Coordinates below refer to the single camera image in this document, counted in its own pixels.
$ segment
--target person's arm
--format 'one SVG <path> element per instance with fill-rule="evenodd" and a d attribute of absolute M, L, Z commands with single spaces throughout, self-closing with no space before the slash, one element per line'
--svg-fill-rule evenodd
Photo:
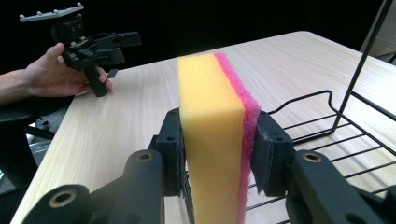
<path fill-rule="evenodd" d="M 67 67 L 62 59 L 64 44 L 59 43 L 47 50 L 25 69 L 12 71 L 0 76 L 0 105 L 8 105 L 30 96 L 60 97 L 91 90 L 84 73 Z M 98 67 L 99 80 L 106 84 L 108 91 L 112 83 L 106 72 Z"/>

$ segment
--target light wood tabletop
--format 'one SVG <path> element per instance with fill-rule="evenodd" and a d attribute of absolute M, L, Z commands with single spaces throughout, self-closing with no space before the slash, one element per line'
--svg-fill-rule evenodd
<path fill-rule="evenodd" d="M 263 111 L 272 111 L 290 99 L 323 90 L 332 91 L 332 104 L 339 108 L 361 57 L 356 50 L 308 32 L 278 35 L 208 52 L 226 54 Z M 94 191 L 120 177 L 128 157 L 148 148 L 166 113 L 178 107 L 177 59 L 120 70 L 112 82 L 114 91 L 105 97 L 96 98 L 89 92 L 74 99 L 12 223 L 21 223 L 45 193 L 61 185 L 81 184 Z M 355 89 L 396 114 L 395 87 L 396 67 L 369 57 Z M 282 113 L 274 114 L 274 118 L 286 127 L 323 116 L 328 113 L 327 108 L 327 99 L 318 96 L 285 108 Z M 396 148 L 396 125 L 388 119 L 373 117 L 369 109 L 354 99 L 348 103 L 346 114 L 361 121 L 391 148 Z M 302 131 L 288 133 L 295 137 L 317 128 L 320 129 L 317 124 L 304 126 Z M 296 149 L 309 149 L 354 132 L 340 129 L 330 137 Z M 346 143 L 340 150 L 320 152 L 335 159 L 361 150 L 361 145 L 367 144 L 370 143 L 366 140 Z M 350 175 L 395 161 L 385 150 L 373 153 L 337 161 L 334 165 L 343 175 Z M 384 169 L 348 181 L 370 191 L 396 184 L 396 166 Z M 247 206 L 268 200 L 252 188 Z M 277 223 L 287 219 L 282 200 L 248 210 L 246 215 L 246 223 Z M 165 221 L 188 223 L 182 198 L 165 198 Z"/>

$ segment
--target dark backdrop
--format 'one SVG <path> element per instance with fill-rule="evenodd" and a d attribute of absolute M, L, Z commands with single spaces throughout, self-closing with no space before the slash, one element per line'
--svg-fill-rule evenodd
<path fill-rule="evenodd" d="M 80 13 L 86 36 L 139 32 L 142 45 L 123 48 L 126 62 L 112 66 L 118 68 L 301 30 L 359 49 L 381 5 L 380 0 L 79 2 L 85 7 Z M 20 14 L 31 16 L 76 3 L 3 1 L 0 74 L 26 67 L 53 45 L 51 21 L 21 23 Z"/>

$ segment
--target yellow sponge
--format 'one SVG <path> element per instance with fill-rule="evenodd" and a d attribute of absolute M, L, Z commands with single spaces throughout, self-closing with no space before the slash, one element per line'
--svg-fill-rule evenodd
<path fill-rule="evenodd" d="M 225 54 L 177 59 L 195 223 L 243 223 L 260 108 Z"/>

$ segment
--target human hand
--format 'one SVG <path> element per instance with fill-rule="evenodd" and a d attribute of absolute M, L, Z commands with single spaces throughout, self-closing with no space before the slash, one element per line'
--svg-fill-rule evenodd
<path fill-rule="evenodd" d="M 43 56 L 29 64 L 24 77 L 30 94 L 41 97 L 61 97 L 76 95 L 92 89 L 83 72 L 74 70 L 64 63 L 62 58 L 64 44 L 49 48 Z M 108 91 L 113 84 L 107 79 L 105 70 L 97 67 L 99 80 Z"/>

